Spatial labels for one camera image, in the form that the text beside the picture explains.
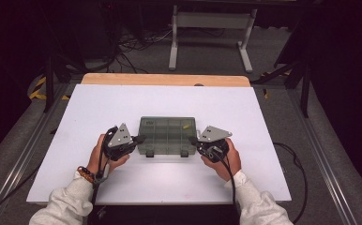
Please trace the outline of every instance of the white tabletop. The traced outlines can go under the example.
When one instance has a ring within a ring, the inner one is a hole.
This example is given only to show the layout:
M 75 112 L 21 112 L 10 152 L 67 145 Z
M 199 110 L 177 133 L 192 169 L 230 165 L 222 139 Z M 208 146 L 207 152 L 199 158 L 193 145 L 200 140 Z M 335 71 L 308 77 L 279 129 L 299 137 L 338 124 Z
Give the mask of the white tabletop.
M 199 130 L 211 125 L 231 131 L 243 171 L 256 187 L 276 201 L 291 199 L 253 88 L 79 84 L 27 201 L 46 203 L 78 166 L 86 166 L 99 134 L 125 123 L 137 135 L 142 116 L 195 117 Z M 100 186 L 96 204 L 231 203 L 223 185 L 198 153 L 150 158 L 136 149 Z

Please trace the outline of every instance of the metal frame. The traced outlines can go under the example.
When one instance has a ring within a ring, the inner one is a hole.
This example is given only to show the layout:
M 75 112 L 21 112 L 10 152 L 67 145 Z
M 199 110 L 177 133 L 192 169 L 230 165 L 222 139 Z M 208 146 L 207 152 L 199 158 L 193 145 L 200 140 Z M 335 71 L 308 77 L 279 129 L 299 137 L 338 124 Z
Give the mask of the metal frame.
M 201 13 L 201 12 L 178 12 L 178 7 L 173 6 L 173 42 L 170 51 L 169 70 L 175 70 L 178 52 L 178 27 L 202 27 L 202 28 L 228 28 L 243 29 L 243 38 L 237 42 L 243 66 L 247 73 L 251 73 L 253 68 L 249 60 L 246 47 L 248 45 L 251 30 L 254 25 L 257 9 L 253 9 L 250 14 L 234 13 Z
M 336 175 L 333 173 L 333 170 L 327 161 L 326 155 L 324 154 L 324 149 L 322 148 L 315 130 L 310 123 L 310 120 L 304 116 L 300 110 L 300 102 L 297 91 L 287 90 L 289 98 L 293 104 L 297 117 L 303 126 L 304 131 L 306 132 L 309 138 L 309 144 L 312 148 L 312 153 L 315 156 L 316 162 L 318 163 L 319 169 L 321 170 L 324 181 L 327 184 L 330 195 L 333 198 L 333 201 L 339 211 L 339 215 L 342 219 L 343 224 L 357 224 L 354 214 L 347 203 L 347 200 L 339 186 L 339 181 Z
M 38 124 L 32 133 L 31 138 L 24 147 L 22 153 L 20 154 L 20 157 L 18 158 L 11 172 L 9 172 L 6 182 L 0 190 L 0 201 L 4 199 L 9 194 L 9 192 L 18 185 L 21 178 L 23 177 L 23 173 L 25 172 L 25 169 L 28 166 L 31 157 L 35 152 L 36 146 L 41 139 L 42 132 L 49 123 L 53 113 L 55 112 L 56 107 L 58 106 L 58 103 L 61 101 L 62 96 L 67 91 L 67 88 L 68 84 L 66 83 L 59 84 L 58 89 L 55 92 L 55 97 L 52 107 L 50 107 L 50 109 L 40 117 Z M 9 199 L 3 202 L 2 205 L 0 206 L 0 216 L 6 209 L 8 201 Z

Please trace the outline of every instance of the wooden edge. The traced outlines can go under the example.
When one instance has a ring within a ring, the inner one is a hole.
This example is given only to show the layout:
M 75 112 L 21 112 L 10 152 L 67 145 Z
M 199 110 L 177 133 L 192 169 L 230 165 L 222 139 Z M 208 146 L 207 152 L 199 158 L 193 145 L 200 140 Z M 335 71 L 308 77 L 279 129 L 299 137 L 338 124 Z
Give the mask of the wooden edge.
M 82 84 L 111 85 L 176 85 L 193 86 L 244 86 L 250 87 L 245 76 L 183 75 L 183 74 L 131 74 L 131 73 L 87 73 Z

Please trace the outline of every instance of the metal rail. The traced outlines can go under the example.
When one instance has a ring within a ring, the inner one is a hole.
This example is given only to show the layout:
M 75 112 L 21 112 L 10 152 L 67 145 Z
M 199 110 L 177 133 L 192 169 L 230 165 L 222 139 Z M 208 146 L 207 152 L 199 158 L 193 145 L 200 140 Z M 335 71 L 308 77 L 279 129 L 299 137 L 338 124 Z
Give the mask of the metal rail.
M 60 83 L 58 84 L 57 91 L 55 92 L 54 96 L 54 103 L 52 107 L 43 115 L 41 115 L 36 128 L 34 129 L 31 138 L 29 139 L 28 143 L 23 149 L 23 152 L 20 154 L 17 162 L 15 163 L 14 167 L 12 168 L 11 172 L 8 174 L 5 184 L 2 186 L 0 190 L 0 201 L 4 199 L 9 192 L 14 189 L 18 183 L 20 182 L 23 173 L 28 166 L 28 163 L 33 156 L 36 145 L 39 143 L 40 138 L 42 136 L 42 131 L 47 126 L 48 122 L 50 121 L 53 112 L 55 111 L 58 103 L 61 101 L 61 97 L 67 91 L 68 84 Z M 3 214 L 6 205 L 8 204 L 8 200 L 2 203 L 0 206 L 0 217 Z
M 309 144 L 312 148 L 312 153 L 315 156 L 316 162 L 318 163 L 319 169 L 321 170 L 322 176 L 324 177 L 324 181 L 326 182 L 333 201 L 339 211 L 339 215 L 343 224 L 357 224 L 354 218 L 354 214 L 351 211 L 344 194 L 342 193 L 341 187 L 339 186 L 339 181 L 336 175 L 333 173 L 329 162 L 327 161 L 326 155 L 324 154 L 324 149 L 320 145 L 315 130 L 313 129 L 310 120 L 305 118 L 300 110 L 300 100 L 296 90 L 287 90 L 287 92 L 297 113 L 298 119 L 309 138 Z

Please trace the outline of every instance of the person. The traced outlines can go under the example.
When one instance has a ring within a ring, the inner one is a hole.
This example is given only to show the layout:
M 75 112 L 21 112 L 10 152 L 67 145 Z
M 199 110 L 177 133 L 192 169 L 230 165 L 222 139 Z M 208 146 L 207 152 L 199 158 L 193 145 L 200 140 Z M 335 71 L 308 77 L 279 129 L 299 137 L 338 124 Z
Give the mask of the person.
M 100 135 L 97 145 L 94 147 L 88 165 L 84 169 L 78 169 L 74 178 L 67 187 L 55 189 L 51 195 L 46 208 L 38 210 L 30 219 L 30 225 L 38 224 L 82 224 L 83 217 L 86 217 L 93 210 L 90 202 L 93 194 L 93 184 L 88 173 L 98 171 L 100 148 L 104 135 Z M 260 192 L 250 179 L 242 172 L 242 166 L 238 151 L 234 148 L 231 139 L 226 139 L 229 145 L 227 154 L 231 165 L 230 169 L 234 176 L 236 199 L 240 204 L 240 224 L 293 224 L 285 209 L 277 205 L 272 195 L 267 192 Z M 213 163 L 207 157 L 201 156 L 204 164 L 212 168 L 220 178 L 226 181 L 224 185 L 232 188 L 231 176 L 221 162 Z M 123 165 L 129 159 L 129 155 L 121 157 L 117 161 L 109 162 L 110 172 Z

